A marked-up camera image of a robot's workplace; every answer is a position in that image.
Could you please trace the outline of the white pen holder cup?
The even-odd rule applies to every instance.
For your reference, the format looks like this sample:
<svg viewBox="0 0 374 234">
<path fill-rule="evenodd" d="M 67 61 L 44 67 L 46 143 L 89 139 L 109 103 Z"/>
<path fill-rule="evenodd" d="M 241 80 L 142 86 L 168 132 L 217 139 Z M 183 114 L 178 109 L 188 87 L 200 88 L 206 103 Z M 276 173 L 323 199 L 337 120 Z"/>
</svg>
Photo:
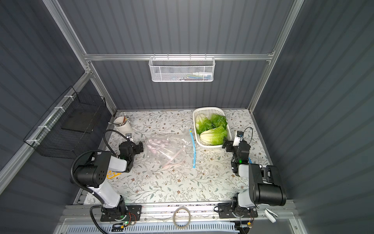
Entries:
<svg viewBox="0 0 374 234">
<path fill-rule="evenodd" d="M 113 125 L 114 125 L 114 130 L 124 135 L 132 133 L 132 127 L 131 127 L 130 121 L 125 116 L 116 118 L 113 121 Z"/>
</svg>

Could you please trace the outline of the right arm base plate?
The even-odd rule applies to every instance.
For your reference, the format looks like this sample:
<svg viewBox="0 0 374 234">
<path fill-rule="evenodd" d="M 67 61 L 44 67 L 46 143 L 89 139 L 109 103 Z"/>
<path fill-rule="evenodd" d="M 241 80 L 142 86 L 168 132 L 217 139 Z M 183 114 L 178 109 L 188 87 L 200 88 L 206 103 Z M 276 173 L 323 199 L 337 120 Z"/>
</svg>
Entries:
<svg viewBox="0 0 374 234">
<path fill-rule="evenodd" d="M 230 218 L 249 218 L 254 219 L 258 217 L 257 210 L 245 207 L 235 207 L 231 202 L 218 203 L 214 208 L 214 211 L 219 214 L 220 219 L 230 219 Z"/>
</svg>

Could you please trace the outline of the chinese cabbage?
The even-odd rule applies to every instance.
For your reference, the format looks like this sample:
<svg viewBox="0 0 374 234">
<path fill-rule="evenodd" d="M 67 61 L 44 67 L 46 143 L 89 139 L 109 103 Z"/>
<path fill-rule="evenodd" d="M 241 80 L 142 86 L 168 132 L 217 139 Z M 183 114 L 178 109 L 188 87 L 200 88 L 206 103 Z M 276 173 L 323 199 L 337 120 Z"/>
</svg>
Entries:
<svg viewBox="0 0 374 234">
<path fill-rule="evenodd" d="M 227 130 L 223 126 L 219 126 L 202 132 L 200 134 L 200 142 L 209 146 L 222 145 L 227 135 Z"/>
<path fill-rule="evenodd" d="M 201 134 L 207 130 L 213 129 L 212 122 L 203 114 L 199 114 L 195 118 L 195 128 L 197 134 Z"/>
<path fill-rule="evenodd" d="M 226 129 L 228 125 L 227 118 L 218 114 L 212 114 L 210 117 L 210 121 L 214 128 L 222 126 L 224 129 Z"/>
</svg>

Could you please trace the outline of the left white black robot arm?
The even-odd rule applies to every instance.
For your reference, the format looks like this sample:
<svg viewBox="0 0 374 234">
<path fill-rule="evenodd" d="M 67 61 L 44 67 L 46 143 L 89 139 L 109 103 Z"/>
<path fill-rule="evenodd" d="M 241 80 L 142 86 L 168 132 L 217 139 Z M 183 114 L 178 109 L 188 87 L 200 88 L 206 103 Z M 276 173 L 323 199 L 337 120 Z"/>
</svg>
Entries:
<svg viewBox="0 0 374 234">
<path fill-rule="evenodd" d="M 101 222 L 140 220 L 141 205 L 127 205 L 122 195 L 114 190 L 107 179 L 108 171 L 128 173 L 134 157 L 144 152 L 143 143 L 125 141 L 119 145 L 120 155 L 111 151 L 94 150 L 78 156 L 70 170 L 71 182 L 100 201 Z"/>
</svg>

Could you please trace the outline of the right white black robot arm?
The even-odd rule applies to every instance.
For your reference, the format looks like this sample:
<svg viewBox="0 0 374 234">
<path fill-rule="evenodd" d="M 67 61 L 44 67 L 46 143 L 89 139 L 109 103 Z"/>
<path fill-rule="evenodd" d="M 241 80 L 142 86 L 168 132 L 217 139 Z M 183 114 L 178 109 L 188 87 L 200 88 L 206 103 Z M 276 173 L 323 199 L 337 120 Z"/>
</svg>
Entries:
<svg viewBox="0 0 374 234">
<path fill-rule="evenodd" d="M 286 194 L 279 171 L 274 165 L 251 163 L 249 153 L 251 146 L 243 139 L 229 141 L 226 138 L 222 146 L 232 153 L 231 168 L 236 176 L 248 178 L 248 189 L 236 193 L 229 204 L 219 204 L 221 218 L 256 217 L 256 206 L 283 206 Z"/>
</svg>

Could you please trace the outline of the yellow calculator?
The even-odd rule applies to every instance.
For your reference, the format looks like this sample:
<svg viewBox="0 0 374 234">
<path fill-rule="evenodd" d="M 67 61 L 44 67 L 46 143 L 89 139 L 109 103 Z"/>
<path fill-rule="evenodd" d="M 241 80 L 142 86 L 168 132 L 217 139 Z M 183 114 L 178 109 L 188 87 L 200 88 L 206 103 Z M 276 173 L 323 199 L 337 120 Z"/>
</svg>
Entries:
<svg viewBox="0 0 374 234">
<path fill-rule="evenodd" d="M 117 176 L 119 176 L 121 174 L 122 174 L 121 172 L 108 171 L 106 177 L 107 177 L 107 179 L 113 179 L 113 178 L 116 178 Z"/>
</svg>

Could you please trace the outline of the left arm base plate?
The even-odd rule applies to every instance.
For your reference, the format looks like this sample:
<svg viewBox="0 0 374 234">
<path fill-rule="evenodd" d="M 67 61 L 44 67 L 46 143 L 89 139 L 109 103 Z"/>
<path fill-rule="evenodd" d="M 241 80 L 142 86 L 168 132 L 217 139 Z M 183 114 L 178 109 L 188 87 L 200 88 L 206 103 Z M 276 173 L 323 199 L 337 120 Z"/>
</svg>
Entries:
<svg viewBox="0 0 374 234">
<path fill-rule="evenodd" d="M 140 220 L 141 205 L 125 205 L 117 208 L 102 208 L 101 222 L 136 222 Z"/>
</svg>

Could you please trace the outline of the white clip on rail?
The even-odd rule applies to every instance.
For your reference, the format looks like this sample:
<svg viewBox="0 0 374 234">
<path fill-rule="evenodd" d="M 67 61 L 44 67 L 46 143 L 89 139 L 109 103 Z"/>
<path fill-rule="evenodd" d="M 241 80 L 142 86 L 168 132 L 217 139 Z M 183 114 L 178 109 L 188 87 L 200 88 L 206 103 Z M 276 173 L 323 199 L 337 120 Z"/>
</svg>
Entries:
<svg viewBox="0 0 374 234">
<path fill-rule="evenodd" d="M 271 223 L 276 223 L 279 217 L 276 213 L 272 212 L 268 208 L 265 209 L 264 215 L 270 220 Z"/>
</svg>

